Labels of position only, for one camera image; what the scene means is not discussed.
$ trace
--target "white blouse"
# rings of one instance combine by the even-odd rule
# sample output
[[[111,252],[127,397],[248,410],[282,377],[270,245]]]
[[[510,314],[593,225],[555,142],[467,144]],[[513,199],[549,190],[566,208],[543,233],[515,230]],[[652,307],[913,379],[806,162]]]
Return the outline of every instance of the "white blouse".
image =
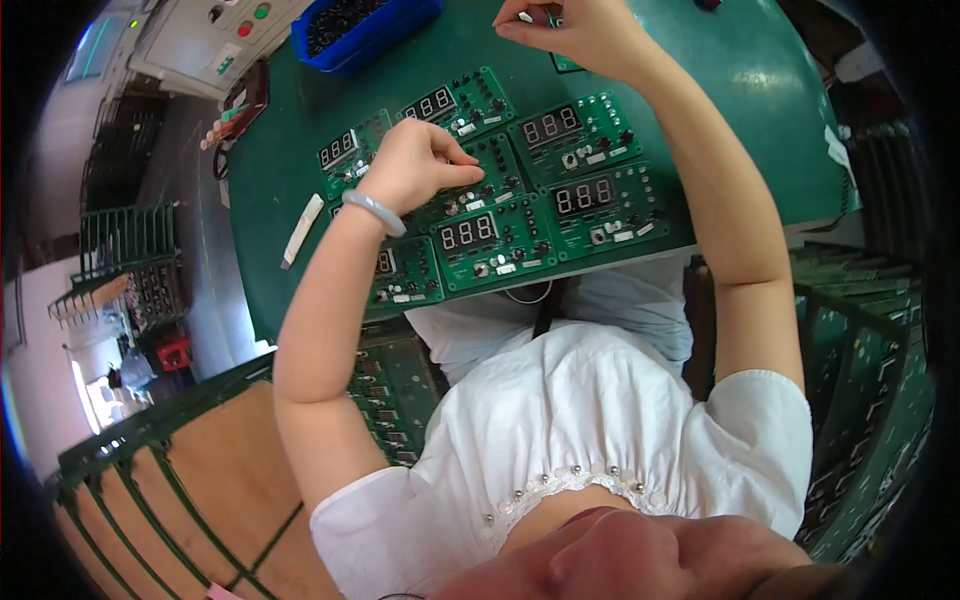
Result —
[[[494,557],[547,495],[594,484],[648,515],[742,515],[792,538],[813,445],[800,388],[745,371],[696,403],[666,367],[618,327],[514,338],[444,397],[413,468],[373,473],[314,511],[340,591],[428,594]]]

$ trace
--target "green workbench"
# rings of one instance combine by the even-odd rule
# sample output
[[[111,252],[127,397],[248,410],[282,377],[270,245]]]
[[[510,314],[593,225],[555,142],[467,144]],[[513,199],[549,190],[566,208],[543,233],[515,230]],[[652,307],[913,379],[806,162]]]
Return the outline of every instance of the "green workbench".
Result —
[[[832,108],[812,58],[775,3],[725,3],[716,12],[701,11],[692,0],[628,3],[730,122],[770,185],[785,225],[847,209],[844,171],[828,157],[824,141],[824,125],[836,128]],[[318,150],[381,108],[394,114],[484,64],[496,73],[520,119],[571,98],[613,90],[644,147],[643,157],[652,162],[651,177],[667,200],[671,227],[660,239],[518,276],[510,286],[693,244],[680,181],[649,105],[627,86],[593,73],[558,74],[549,54],[498,37],[489,24],[500,4],[451,0],[439,19],[349,79],[297,61],[289,43],[273,54],[270,105],[228,157],[233,239],[257,338],[276,339],[310,254],[329,224],[324,210],[292,269],[280,270],[303,208],[324,190]]]

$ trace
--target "green circuit board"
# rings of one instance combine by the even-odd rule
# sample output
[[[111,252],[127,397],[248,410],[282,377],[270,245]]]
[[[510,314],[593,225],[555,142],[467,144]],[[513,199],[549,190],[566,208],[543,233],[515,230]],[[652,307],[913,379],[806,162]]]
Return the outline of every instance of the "green circuit board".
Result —
[[[436,123],[464,142],[514,120],[516,110],[493,71],[482,66],[440,85],[395,117]]]
[[[446,289],[466,290],[557,264],[540,197],[528,194],[431,226]]]
[[[562,16],[550,16],[550,27],[562,27],[564,25],[564,18]],[[550,57],[553,59],[553,65],[557,68],[558,73],[572,73],[574,71],[584,71],[584,67],[580,66],[571,59],[568,59],[564,55],[550,53]]]
[[[629,162],[540,190],[557,258],[575,260],[670,232],[646,162]]]
[[[609,91],[553,107],[511,125],[508,132],[537,188],[606,169],[642,152]]]
[[[475,139],[464,144],[463,148],[480,161],[480,168],[487,175],[474,185],[444,190],[415,210],[407,219],[407,227],[412,231],[424,235],[431,225],[527,193],[506,134]]]
[[[370,168],[380,140],[392,126],[390,113],[382,109],[317,151],[324,173],[324,200],[336,200],[345,190],[356,186]]]
[[[380,246],[367,306],[415,307],[444,299],[433,241],[427,237],[387,240]]]

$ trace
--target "blue container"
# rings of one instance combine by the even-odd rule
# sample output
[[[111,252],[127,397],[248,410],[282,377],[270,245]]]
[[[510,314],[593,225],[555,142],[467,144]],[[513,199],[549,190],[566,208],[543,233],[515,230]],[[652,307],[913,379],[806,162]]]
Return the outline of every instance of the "blue container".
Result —
[[[290,38],[299,60],[335,75],[352,74],[437,18],[444,9],[444,0],[391,0],[311,58],[307,54],[306,29],[313,15],[332,2],[317,0],[307,7],[290,25]]]

